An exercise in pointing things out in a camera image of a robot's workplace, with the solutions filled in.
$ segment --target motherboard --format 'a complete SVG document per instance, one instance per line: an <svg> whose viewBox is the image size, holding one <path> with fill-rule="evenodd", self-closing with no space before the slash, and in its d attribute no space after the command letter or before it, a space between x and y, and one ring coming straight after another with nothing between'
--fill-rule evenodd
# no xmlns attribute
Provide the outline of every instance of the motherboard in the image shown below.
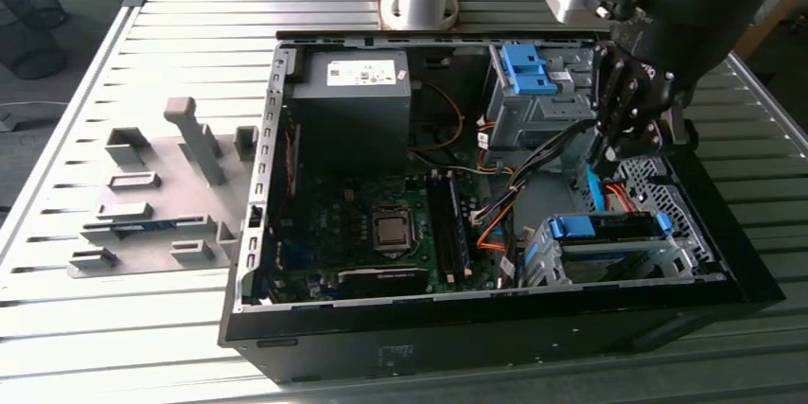
<svg viewBox="0 0 808 404"><path fill-rule="evenodd" d="M493 289L495 252L471 246L465 224L480 204L469 173L317 178L297 199L267 283L279 302Z"/></svg>

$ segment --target white cable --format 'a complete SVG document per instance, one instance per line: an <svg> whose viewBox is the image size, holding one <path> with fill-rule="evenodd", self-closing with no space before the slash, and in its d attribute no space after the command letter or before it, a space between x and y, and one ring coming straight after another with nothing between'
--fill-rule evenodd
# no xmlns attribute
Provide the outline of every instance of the white cable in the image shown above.
<svg viewBox="0 0 808 404"><path fill-rule="evenodd" d="M0 103L0 109L3 109L5 106L24 106L28 104L56 104L60 106L68 105L68 103L63 101L16 101L13 103Z"/></svg>

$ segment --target wire bundle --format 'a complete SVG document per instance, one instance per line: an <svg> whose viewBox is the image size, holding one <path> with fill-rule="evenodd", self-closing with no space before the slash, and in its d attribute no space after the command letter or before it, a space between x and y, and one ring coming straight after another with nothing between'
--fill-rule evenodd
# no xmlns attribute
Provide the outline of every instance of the wire bundle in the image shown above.
<svg viewBox="0 0 808 404"><path fill-rule="evenodd" d="M512 171L511 178L508 179L508 185L505 192L493 200L493 202L487 205L483 209L475 212L471 216L472 222L480 222L485 217L488 217L497 209L499 214L493 218L493 221L487 226L487 229L483 232L477 240L477 247L485 248L488 246L499 246L492 245L487 242L487 237L493 230L493 227L501 222L505 218L507 214L512 211L513 205L516 203L516 197L519 196L519 192L524 189L525 184L528 183L528 177L531 172L541 168L551 161L559 158L560 154L564 152L564 149L569 145L569 142L579 133L584 132L595 125L593 120L581 120L573 123L563 132L556 134L544 144L541 144L532 152L521 165Z"/></svg>
<svg viewBox="0 0 808 404"><path fill-rule="evenodd" d="M631 200L629 193L627 192L625 184L607 184L605 189L612 192L615 197L617 198L617 202L623 206L623 209L627 212L639 212L639 208L636 204Z"/></svg>

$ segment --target floor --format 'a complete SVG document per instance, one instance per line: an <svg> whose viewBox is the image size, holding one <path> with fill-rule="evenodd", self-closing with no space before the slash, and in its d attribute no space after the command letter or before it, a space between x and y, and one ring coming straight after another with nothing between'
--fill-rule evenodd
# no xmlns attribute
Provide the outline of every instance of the floor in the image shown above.
<svg viewBox="0 0 808 404"><path fill-rule="evenodd" d="M69 101L123 0L60 1L71 19L53 34L69 56L68 67L37 81L19 80L0 67L0 108L9 102ZM805 89L800 63L808 61L807 35L795 37L785 28L777 30L749 62L756 72L771 77L769 88L803 128L808 126L808 109L799 104ZM61 107L17 105L5 111L20 125L16 132L0 133L0 223L59 122Z"/></svg>

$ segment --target ram slot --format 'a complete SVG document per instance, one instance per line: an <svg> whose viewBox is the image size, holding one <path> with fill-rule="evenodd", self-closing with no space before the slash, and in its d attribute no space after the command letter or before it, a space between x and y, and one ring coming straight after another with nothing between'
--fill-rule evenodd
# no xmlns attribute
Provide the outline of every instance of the ram slot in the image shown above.
<svg viewBox="0 0 808 404"><path fill-rule="evenodd" d="M452 284L471 275L471 254L457 184L451 173L427 177L427 198L440 278Z"/></svg>

